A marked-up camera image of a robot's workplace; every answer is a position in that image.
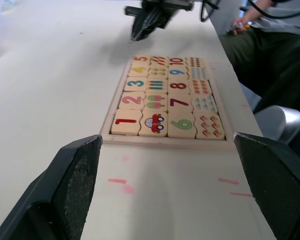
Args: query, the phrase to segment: wooden tray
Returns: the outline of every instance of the wooden tray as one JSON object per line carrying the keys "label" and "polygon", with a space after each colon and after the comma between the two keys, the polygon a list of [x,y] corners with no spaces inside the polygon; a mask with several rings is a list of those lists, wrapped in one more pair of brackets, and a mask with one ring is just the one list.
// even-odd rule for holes
{"label": "wooden tray", "polygon": [[105,144],[120,144],[120,145],[134,145],[134,146],[152,146],[152,147],[168,147],[168,148],[186,148],[198,149],[203,151],[237,151],[233,143],[234,132],[228,120],[227,113],[219,94],[218,87],[214,80],[209,64],[206,70],[210,76],[210,86],[212,89],[215,103],[218,107],[218,114],[220,116],[222,126],[225,133],[225,140],[205,140],[205,139],[189,139],[189,138],[174,138],[174,137],[152,137],[152,136],[130,136],[111,134],[111,127],[115,118],[118,105],[124,91],[125,82],[131,67],[132,59],[128,61],[127,66],[121,76],[118,87],[115,91],[110,108],[105,117],[100,134],[103,137]]}

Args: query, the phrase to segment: pink mark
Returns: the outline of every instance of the pink mark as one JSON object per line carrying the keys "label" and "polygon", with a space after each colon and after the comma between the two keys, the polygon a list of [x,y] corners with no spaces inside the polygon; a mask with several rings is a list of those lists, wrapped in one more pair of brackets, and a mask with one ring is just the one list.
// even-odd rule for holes
{"label": "pink mark", "polygon": [[123,185],[123,191],[126,194],[133,194],[135,192],[135,189],[132,186],[130,186],[129,184],[124,184]]}
{"label": "pink mark", "polygon": [[116,179],[116,178],[109,178],[108,182],[110,182],[110,183],[117,183],[117,184],[126,184],[127,180],[125,180],[125,179]]}
{"label": "pink mark", "polygon": [[130,157],[128,155],[124,155],[121,160],[124,161],[124,162],[129,162]]}
{"label": "pink mark", "polygon": [[248,194],[248,193],[230,192],[230,194],[236,196],[253,197],[252,194]]}
{"label": "pink mark", "polygon": [[238,181],[232,181],[232,180],[225,179],[225,178],[218,178],[218,181],[228,183],[228,184],[234,184],[234,185],[240,184]]}

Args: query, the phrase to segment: table surface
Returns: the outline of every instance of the table surface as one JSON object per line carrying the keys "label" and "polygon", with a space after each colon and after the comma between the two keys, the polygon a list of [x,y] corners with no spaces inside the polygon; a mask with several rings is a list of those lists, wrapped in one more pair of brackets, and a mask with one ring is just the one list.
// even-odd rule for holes
{"label": "table surface", "polygon": [[[132,43],[133,17],[123,9],[139,4],[23,0],[5,16],[0,224],[59,148],[100,132],[135,54],[208,58],[234,131],[260,135],[212,24],[199,21],[199,4],[180,11],[167,29]],[[235,152],[104,144],[81,239],[274,240],[254,199],[231,193],[250,194]]]}

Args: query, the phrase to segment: number 7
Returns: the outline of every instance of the number 7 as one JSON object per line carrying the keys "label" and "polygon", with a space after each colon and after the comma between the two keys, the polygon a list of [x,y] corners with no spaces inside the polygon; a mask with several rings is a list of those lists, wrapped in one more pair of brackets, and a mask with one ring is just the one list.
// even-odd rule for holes
{"label": "number 7", "polygon": [[174,99],[174,98],[170,99],[170,106],[173,107],[175,105],[175,102],[178,103],[178,104],[184,105],[184,106],[189,106],[189,103],[186,103],[184,101],[179,101],[179,100]]}

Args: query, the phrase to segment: red number 8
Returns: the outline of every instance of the red number 8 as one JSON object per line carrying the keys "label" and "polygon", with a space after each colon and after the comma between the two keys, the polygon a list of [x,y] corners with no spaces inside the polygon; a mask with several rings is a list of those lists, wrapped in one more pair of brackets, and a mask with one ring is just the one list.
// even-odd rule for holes
{"label": "red number 8", "polygon": [[184,83],[172,83],[170,84],[170,87],[172,89],[185,89],[187,85],[185,85]]}

